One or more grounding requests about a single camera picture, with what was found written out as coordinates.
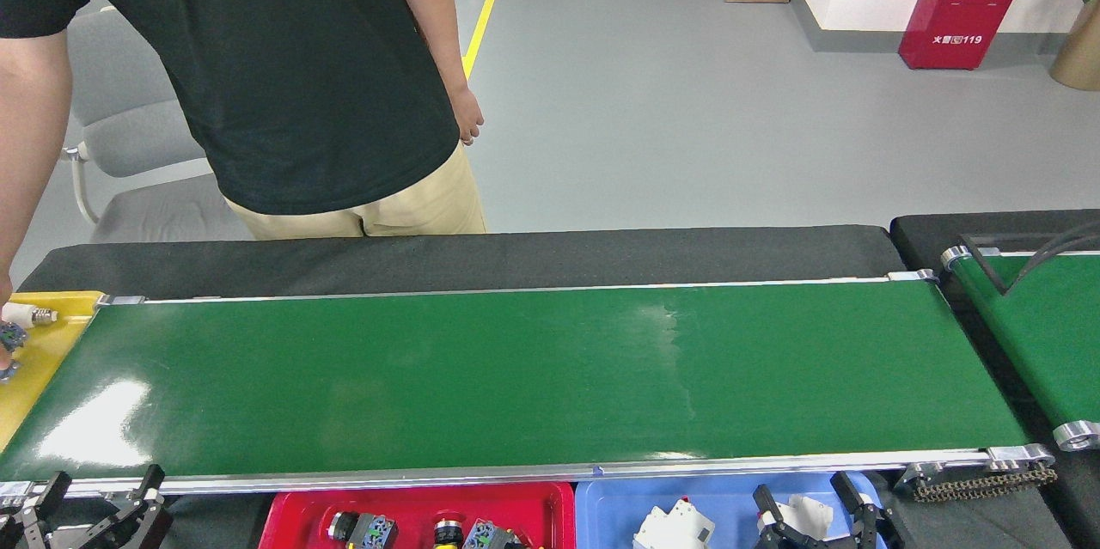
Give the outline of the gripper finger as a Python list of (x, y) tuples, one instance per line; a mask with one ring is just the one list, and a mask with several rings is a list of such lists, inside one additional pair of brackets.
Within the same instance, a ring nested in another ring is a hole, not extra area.
[(138, 488), (125, 494), (116, 513), (86, 532), (86, 547), (160, 548), (173, 521), (160, 492), (165, 476), (161, 466), (150, 464)]
[(50, 518), (65, 502), (72, 476), (58, 471), (42, 484), (38, 493), (34, 491), (36, 486), (38, 483), (31, 481), (4, 486), (1, 548), (19, 548), (20, 542), (25, 548), (48, 548)]
[(847, 472), (836, 472), (831, 485), (853, 526), (848, 536), (831, 539), (829, 548), (877, 548), (879, 541), (886, 548), (904, 548), (905, 540), (892, 519), (892, 510), (880, 509), (873, 501), (864, 499)]
[(773, 494), (766, 484), (755, 487), (754, 501), (760, 513), (773, 518), (773, 521), (763, 526), (754, 548), (814, 548), (815, 541), (809, 534), (798, 532), (793, 526), (787, 524)]

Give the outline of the person's left hand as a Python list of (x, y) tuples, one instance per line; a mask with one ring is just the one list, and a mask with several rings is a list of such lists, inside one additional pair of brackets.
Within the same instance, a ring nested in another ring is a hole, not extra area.
[(485, 123), (479, 98), (468, 84), (448, 88), (448, 98), (455, 116), (457, 130), (459, 131), (457, 138), (465, 146), (473, 145)]

